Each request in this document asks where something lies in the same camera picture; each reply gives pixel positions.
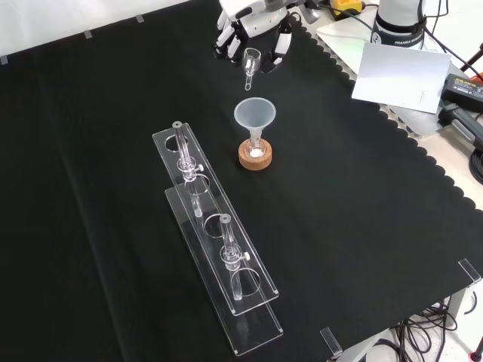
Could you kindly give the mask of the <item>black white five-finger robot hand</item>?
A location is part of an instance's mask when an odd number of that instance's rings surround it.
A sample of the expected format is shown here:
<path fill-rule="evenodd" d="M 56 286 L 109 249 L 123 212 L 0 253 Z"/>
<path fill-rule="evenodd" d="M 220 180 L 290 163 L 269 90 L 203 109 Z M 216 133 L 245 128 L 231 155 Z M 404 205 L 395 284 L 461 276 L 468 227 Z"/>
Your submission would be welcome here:
<path fill-rule="evenodd" d="M 219 4 L 218 36 L 213 44 L 215 57 L 238 65 L 251 39 L 275 31 L 276 42 L 261 61 L 261 70 L 268 74 L 278 68 L 291 45 L 292 28 L 288 10 L 299 2 L 222 0 Z"/>

